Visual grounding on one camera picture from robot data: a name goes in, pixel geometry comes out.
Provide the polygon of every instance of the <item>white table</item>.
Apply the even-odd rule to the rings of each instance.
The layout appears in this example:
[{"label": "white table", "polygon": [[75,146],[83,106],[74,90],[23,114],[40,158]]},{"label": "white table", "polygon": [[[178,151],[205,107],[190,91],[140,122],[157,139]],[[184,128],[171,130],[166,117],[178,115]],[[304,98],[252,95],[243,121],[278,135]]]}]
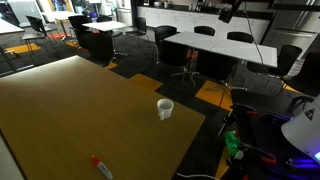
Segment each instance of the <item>white table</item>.
[{"label": "white table", "polygon": [[41,13],[42,15],[44,16],[48,16],[48,17],[52,17],[54,19],[57,19],[60,21],[60,24],[61,24],[61,27],[62,27],[62,30],[64,32],[64,35],[65,37],[68,36],[67,32],[66,32],[66,29],[63,25],[63,21],[64,20],[68,20],[68,17],[69,16],[77,16],[77,15],[82,15],[82,14],[77,14],[77,13],[73,13],[73,12],[69,12],[69,11],[55,11],[55,12],[43,12]]},{"label": "white table", "polygon": [[[0,35],[24,32],[24,30],[22,28],[19,28],[15,25],[12,25],[2,19],[0,19],[0,27],[1,27],[0,28]],[[2,49],[2,47],[0,47],[0,53],[2,54],[5,61],[9,64],[10,68],[13,71],[17,71],[17,68],[10,61],[10,59],[8,58],[8,56],[6,55],[6,52]]]},{"label": "white table", "polygon": [[120,28],[125,28],[130,26],[129,24],[125,24],[117,21],[86,23],[82,25],[92,29],[97,29],[99,31],[112,31],[115,29],[120,29]]},{"label": "white table", "polygon": [[[216,39],[213,36],[193,32],[182,32],[165,40],[261,64],[261,58],[255,44]],[[277,67],[277,49],[261,45],[258,45],[258,48],[263,58],[263,64]]]}]

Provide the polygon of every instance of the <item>wire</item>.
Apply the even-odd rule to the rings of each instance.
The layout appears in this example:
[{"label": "wire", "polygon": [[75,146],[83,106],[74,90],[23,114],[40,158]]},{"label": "wire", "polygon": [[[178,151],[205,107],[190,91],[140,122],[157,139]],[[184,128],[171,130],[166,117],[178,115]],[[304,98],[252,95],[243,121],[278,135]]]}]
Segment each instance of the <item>wire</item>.
[{"label": "wire", "polygon": [[[252,29],[251,29],[251,24],[250,24],[248,12],[247,12],[247,1],[244,1],[244,12],[245,12],[245,14],[246,14],[246,18],[247,18],[247,21],[248,21],[250,34],[251,34],[251,36],[253,37],[253,33],[252,33]],[[263,70],[264,70],[266,73],[271,74],[271,73],[265,68],[265,66],[264,66],[263,57],[262,57],[262,55],[261,55],[261,52],[260,52],[259,47],[258,47],[258,45],[257,45],[257,42],[256,42],[256,40],[255,40],[254,38],[253,38],[253,43],[254,43],[254,45],[256,46],[257,51],[258,51],[258,53],[259,53],[260,60],[261,60],[261,65],[262,65]]]},{"label": "wire", "polygon": [[215,178],[215,177],[213,177],[213,176],[209,176],[209,175],[206,175],[206,174],[183,175],[183,174],[177,173],[177,175],[178,175],[178,176],[181,176],[181,177],[184,177],[184,178],[206,177],[206,178],[210,178],[210,179],[220,180],[220,179],[218,179],[218,178]]}]

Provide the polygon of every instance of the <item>white paper cup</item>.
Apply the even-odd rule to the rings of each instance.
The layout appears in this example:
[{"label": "white paper cup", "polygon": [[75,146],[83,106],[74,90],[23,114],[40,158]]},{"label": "white paper cup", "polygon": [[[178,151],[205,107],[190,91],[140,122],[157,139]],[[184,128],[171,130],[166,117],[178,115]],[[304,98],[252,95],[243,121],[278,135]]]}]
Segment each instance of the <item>white paper cup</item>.
[{"label": "white paper cup", "polygon": [[170,99],[160,99],[157,102],[160,120],[168,119],[171,116],[173,106],[174,104]]}]

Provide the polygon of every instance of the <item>yellow table surface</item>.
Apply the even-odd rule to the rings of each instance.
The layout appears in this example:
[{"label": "yellow table surface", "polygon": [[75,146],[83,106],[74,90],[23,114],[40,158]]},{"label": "yellow table surface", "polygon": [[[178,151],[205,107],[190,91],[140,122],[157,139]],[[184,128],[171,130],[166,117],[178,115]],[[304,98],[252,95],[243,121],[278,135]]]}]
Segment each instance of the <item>yellow table surface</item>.
[{"label": "yellow table surface", "polygon": [[79,56],[0,79],[0,128],[28,179],[171,179],[204,115]]}]

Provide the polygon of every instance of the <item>pen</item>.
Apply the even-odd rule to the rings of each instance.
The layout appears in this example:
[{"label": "pen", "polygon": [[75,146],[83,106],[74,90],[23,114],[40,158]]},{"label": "pen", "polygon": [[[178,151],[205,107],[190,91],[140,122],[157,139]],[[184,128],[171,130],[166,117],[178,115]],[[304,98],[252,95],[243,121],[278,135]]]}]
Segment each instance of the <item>pen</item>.
[{"label": "pen", "polygon": [[109,169],[100,161],[100,159],[98,157],[96,157],[95,155],[93,155],[91,157],[92,162],[95,166],[97,166],[97,168],[100,169],[100,171],[108,178],[108,179],[112,179],[113,175],[112,173],[109,171]]}]

